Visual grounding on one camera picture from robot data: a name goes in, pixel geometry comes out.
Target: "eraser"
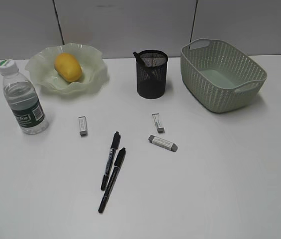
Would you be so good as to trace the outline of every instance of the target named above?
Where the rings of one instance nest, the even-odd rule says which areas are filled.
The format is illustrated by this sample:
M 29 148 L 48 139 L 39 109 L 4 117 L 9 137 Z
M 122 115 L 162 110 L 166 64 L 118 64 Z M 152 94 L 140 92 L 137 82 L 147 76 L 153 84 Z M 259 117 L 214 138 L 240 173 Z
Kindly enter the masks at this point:
M 157 145 L 161 148 L 165 148 L 165 149 L 170 150 L 172 152 L 176 152 L 177 149 L 178 149 L 178 147 L 174 143 L 172 143 L 170 141 L 167 141 L 165 139 L 153 136 L 153 135 L 149 136 L 148 140 L 152 144 Z
M 87 135 L 87 122 L 85 116 L 79 117 L 79 124 L 80 124 L 80 136 Z
M 164 133 L 165 128 L 162 126 L 160 115 L 159 114 L 152 114 L 152 117 L 154 118 L 155 126 L 157 128 L 157 132 L 158 133 Z

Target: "glass bowl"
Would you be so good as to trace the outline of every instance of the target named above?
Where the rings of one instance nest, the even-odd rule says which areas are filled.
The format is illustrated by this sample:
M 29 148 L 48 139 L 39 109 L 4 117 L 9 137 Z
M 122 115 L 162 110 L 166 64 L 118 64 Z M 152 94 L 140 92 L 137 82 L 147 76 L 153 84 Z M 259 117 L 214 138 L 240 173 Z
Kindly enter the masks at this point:
M 82 68 L 82 76 L 78 81 L 65 81 L 54 69 L 54 60 L 62 52 L 73 54 Z M 51 46 L 31 57 L 25 66 L 33 83 L 48 90 L 64 94 L 86 90 L 93 81 L 101 80 L 107 66 L 102 53 L 92 46 L 68 43 L 62 46 Z

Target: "water bottle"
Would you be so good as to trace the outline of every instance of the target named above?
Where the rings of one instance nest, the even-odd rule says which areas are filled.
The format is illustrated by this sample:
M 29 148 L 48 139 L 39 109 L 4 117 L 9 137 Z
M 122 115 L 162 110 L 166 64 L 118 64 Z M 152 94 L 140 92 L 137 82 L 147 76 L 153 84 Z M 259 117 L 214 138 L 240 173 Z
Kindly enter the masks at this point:
M 3 93 L 22 131 L 37 134 L 48 127 L 39 98 L 33 84 L 19 72 L 11 59 L 0 62 L 3 75 Z

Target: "pen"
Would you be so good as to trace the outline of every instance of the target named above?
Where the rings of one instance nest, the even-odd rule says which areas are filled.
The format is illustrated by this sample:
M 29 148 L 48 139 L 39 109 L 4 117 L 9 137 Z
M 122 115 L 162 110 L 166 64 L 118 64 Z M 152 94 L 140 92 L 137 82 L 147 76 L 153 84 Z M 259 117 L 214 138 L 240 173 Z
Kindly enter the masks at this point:
M 106 164 L 106 168 L 105 168 L 105 173 L 104 173 L 104 176 L 103 176 L 102 182 L 101 182 L 100 189 L 102 191 L 104 191 L 106 189 L 106 185 L 107 185 L 110 170 L 111 170 L 111 165 L 114 160 L 116 150 L 118 149 L 119 141 L 120 141 L 120 135 L 119 135 L 119 132 L 116 131 L 116 133 L 114 135 L 114 139 L 112 140 L 112 143 L 111 143 L 108 160 L 107 160 L 107 164 Z
M 115 164 L 114 164 L 114 166 L 115 166 L 114 170 L 113 170 L 113 172 L 111 174 L 109 183 L 108 183 L 108 185 L 106 187 L 106 191 L 104 193 L 104 196 L 103 196 L 103 198 L 101 200 L 101 203 L 100 203 L 100 206 L 99 206 L 99 209 L 98 209 L 99 213 L 103 213 L 104 212 L 104 209 L 105 209 L 106 204 L 107 204 L 107 202 L 109 200 L 112 188 L 114 187 L 114 184 L 116 182 L 117 176 L 119 174 L 119 171 L 120 171 L 122 162 L 124 160 L 125 154 L 126 154 L 126 149 L 122 148 L 119 151 L 118 155 L 117 155 L 117 158 L 116 158 L 116 161 L 115 161 Z

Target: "black mesh pen holder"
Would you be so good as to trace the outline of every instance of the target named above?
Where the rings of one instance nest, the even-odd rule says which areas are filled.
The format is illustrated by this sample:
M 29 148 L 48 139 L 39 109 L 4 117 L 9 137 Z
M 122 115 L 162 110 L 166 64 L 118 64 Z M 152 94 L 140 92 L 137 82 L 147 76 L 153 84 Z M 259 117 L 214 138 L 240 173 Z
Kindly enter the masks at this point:
M 137 92 L 147 99 L 156 99 L 165 93 L 168 56 L 158 50 L 134 53 L 137 67 Z

